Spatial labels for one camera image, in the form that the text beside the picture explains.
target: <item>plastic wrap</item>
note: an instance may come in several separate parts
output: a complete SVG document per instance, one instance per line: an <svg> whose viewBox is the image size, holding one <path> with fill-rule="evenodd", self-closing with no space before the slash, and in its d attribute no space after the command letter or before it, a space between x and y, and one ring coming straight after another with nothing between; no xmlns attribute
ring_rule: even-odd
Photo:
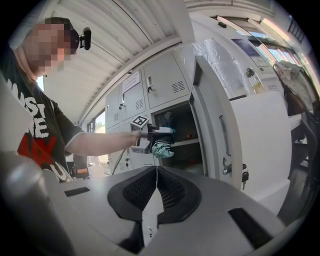
<svg viewBox="0 0 320 256"><path fill-rule="evenodd" d="M253 84L246 77L246 70L214 39L187 44L175 52L180 56L190 79L194 72L195 56L204 56L221 81L229 99L255 94Z"/></svg>

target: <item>gray plastic surface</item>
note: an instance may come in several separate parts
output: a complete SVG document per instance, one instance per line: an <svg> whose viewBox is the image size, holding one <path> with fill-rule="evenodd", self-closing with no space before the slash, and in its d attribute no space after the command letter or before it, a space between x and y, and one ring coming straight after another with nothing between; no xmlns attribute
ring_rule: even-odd
<svg viewBox="0 0 320 256"><path fill-rule="evenodd" d="M44 242L52 243L52 248L70 252L67 255L133 255L117 244L131 235L135 222L119 218L107 196L113 185L147 167L101 180L59 183L53 172L41 172L25 157L6 158L4 168L11 166L16 175L11 179L1 177L1 193L24 227L30 234L38 235L39 241L43 236ZM138 255L238 256L251 253L254 248L228 214L234 208L243 208L272 237L285 228L272 212L223 181L170 167L165 169L194 183L201 192L201 202L183 222L159 225L154 238ZM83 187L89 191L70 197L65 194L65 191ZM39 207L38 202L47 204Z"/></svg>
<svg viewBox="0 0 320 256"><path fill-rule="evenodd" d="M185 221L159 225L156 236L140 255L248 254L254 249L228 214L234 208L245 209L273 237L285 228L271 211L223 181L170 167L165 169L197 185L201 202Z"/></svg>
<svg viewBox="0 0 320 256"><path fill-rule="evenodd" d="M106 177L58 183L51 171L44 171L45 185L57 216L73 244L76 255L131 255L117 246L127 239L134 222L121 219L107 200L109 189L146 168ZM86 187L90 191L66 197L64 191Z"/></svg>

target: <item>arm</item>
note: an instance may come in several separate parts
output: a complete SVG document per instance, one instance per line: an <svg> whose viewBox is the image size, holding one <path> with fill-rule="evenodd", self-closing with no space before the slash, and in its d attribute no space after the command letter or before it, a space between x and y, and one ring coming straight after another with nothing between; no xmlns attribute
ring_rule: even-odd
<svg viewBox="0 0 320 256"><path fill-rule="evenodd" d="M65 148L78 156L102 156L125 150L136 144L140 131L115 133L80 133Z"/></svg>
<svg viewBox="0 0 320 256"><path fill-rule="evenodd" d="M139 130L108 134L84 132L65 116L56 102L51 102L65 150L69 153L83 157L102 156L129 148L140 138Z"/></svg>

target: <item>cable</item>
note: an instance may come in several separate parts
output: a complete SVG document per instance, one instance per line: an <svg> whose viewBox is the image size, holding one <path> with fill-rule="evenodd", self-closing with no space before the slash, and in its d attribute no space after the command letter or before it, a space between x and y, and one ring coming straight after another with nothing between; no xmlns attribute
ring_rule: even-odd
<svg viewBox="0 0 320 256"><path fill-rule="evenodd" d="M115 163L115 166L114 166L114 168L113 168L113 171L112 171L111 175L114 175L114 173L115 173L115 171L116 171L116 168L118 167L118 164L120 163L121 158L122 158L122 156L123 156L123 154L124 154L125 151L126 151L126 149L124 149L124 150L121 152L121 154L119 155L119 158L116 160L116 163Z"/></svg>

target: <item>cloth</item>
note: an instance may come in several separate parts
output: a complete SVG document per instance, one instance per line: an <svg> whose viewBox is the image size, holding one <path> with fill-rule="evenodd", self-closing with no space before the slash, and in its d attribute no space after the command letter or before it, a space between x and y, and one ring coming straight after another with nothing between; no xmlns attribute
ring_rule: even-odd
<svg viewBox="0 0 320 256"><path fill-rule="evenodd" d="M301 73L302 68L282 60L276 63L275 70L282 82L300 96L309 110L313 110L313 102L316 98L311 85Z"/></svg>
<svg viewBox="0 0 320 256"><path fill-rule="evenodd" d="M157 140L154 143L151 151L152 151L152 154L158 159L159 158L170 158L174 155L174 153L171 152L170 149L171 149L170 142Z"/></svg>
<svg viewBox="0 0 320 256"><path fill-rule="evenodd" d="M33 159L43 170L53 171L60 182L71 181L65 157L69 153L65 148L84 131L28 78L9 45L0 60L0 69L13 95L33 115L33 124L24 134L18 154Z"/></svg>

